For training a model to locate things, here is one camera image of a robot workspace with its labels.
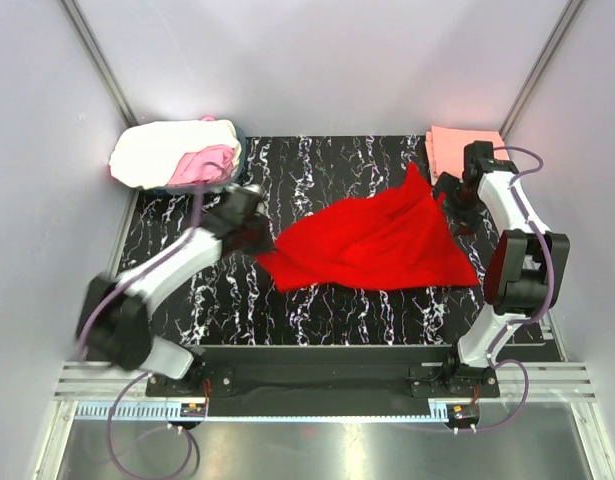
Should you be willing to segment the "red t-shirt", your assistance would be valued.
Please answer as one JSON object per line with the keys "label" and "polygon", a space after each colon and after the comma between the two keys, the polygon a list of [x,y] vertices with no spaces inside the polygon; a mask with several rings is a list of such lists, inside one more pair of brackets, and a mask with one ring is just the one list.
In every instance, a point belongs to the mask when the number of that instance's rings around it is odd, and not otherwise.
{"label": "red t-shirt", "polygon": [[414,164],[398,187],[340,200],[297,221],[256,260],[281,292],[312,284],[393,291],[478,283]]}

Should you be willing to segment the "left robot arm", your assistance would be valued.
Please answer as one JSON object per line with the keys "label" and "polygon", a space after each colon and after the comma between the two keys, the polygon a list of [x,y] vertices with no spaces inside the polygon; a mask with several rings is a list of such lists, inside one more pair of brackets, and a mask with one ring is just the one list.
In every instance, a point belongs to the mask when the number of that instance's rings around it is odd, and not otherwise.
{"label": "left robot arm", "polygon": [[231,184],[208,212],[194,209],[190,227],[169,247],[116,277],[88,284],[75,339],[80,355],[92,350],[111,366],[159,378],[183,396],[206,380],[198,353],[155,335],[150,319],[179,287],[235,251],[269,253],[274,242],[261,186]]}

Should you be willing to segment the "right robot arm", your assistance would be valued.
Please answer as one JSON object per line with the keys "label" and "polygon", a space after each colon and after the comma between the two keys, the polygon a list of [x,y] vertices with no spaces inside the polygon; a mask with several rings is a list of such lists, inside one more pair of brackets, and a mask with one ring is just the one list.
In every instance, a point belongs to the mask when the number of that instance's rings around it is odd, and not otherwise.
{"label": "right robot arm", "polygon": [[455,234],[474,233],[485,213],[499,233],[483,282],[485,305],[433,380],[457,397],[495,386],[498,353],[520,327],[540,321],[555,305],[570,252],[568,236],[554,232],[531,206],[523,172],[496,158],[497,150],[489,141],[466,145],[461,177],[443,173],[433,188]]}

